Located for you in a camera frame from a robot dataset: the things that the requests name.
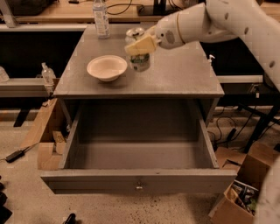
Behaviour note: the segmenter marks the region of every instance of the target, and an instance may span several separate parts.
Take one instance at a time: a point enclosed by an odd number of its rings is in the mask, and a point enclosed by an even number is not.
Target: drawer
[[[236,177],[191,99],[83,101],[59,168],[41,174],[55,193],[222,193]]]

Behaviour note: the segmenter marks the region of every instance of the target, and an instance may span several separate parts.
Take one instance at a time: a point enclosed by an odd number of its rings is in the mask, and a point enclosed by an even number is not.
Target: open cardboard box
[[[54,131],[61,131],[65,117],[57,99],[49,100],[42,106],[20,148],[38,144],[38,169],[53,171],[59,167],[66,143],[56,143]]]
[[[221,169],[238,171],[237,180],[262,190],[265,176],[280,153],[263,143],[252,144],[247,155],[218,148],[216,157]],[[220,195],[209,216],[213,224],[253,224],[254,216],[230,200],[230,186]]]

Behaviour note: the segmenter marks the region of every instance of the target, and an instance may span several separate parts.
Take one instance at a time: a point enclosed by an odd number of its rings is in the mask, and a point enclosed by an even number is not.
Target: white bowl
[[[128,63],[115,55],[104,55],[91,60],[87,72],[101,81],[114,81],[125,72]]]

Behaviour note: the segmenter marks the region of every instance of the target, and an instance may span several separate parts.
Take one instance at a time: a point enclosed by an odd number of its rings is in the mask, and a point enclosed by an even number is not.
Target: drawer front
[[[60,169],[41,176],[55,193],[222,193],[236,177],[190,99],[84,101]]]

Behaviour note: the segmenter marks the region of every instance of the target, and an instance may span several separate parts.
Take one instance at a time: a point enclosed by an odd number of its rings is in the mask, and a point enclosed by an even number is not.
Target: drawer knob
[[[135,190],[137,190],[137,191],[142,191],[143,190],[143,186],[141,185],[141,182],[137,183],[137,186],[135,187]]]

